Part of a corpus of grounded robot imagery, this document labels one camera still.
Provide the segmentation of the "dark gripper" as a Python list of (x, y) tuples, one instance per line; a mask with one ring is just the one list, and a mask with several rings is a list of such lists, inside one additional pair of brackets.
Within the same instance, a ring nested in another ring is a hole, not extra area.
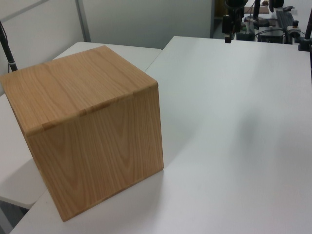
[(225, 43), (231, 43), (232, 33), (239, 32), (239, 18), (244, 16), (244, 0), (224, 0), (227, 14), (222, 19), (222, 33)]

